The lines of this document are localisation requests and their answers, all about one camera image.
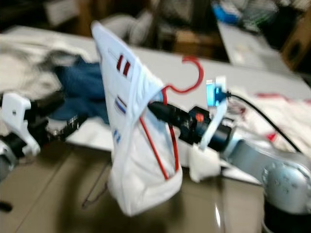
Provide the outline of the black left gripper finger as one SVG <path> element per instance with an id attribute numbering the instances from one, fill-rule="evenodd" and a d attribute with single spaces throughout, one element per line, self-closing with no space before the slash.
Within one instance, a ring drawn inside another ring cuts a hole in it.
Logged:
<path id="1" fill-rule="evenodd" d="M 75 133 L 84 123 L 84 116 L 72 117 L 64 127 L 51 133 L 51 141 L 65 141 Z"/>
<path id="2" fill-rule="evenodd" d="M 65 102 L 65 96 L 62 91 L 55 91 L 40 99 L 40 111 L 55 111 Z"/>

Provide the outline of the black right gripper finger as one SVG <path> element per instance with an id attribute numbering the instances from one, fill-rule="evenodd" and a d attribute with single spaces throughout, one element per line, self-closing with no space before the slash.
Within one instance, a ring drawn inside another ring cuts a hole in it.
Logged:
<path id="1" fill-rule="evenodd" d="M 153 101 L 149 103 L 148 109 L 154 115 L 175 115 L 180 112 L 177 106 L 162 101 Z"/>
<path id="2" fill-rule="evenodd" d="M 165 112 L 153 112 L 153 115 L 158 118 L 158 120 L 164 121 L 171 126 L 180 126 L 183 122 L 182 113 L 176 111 L 165 111 Z"/>

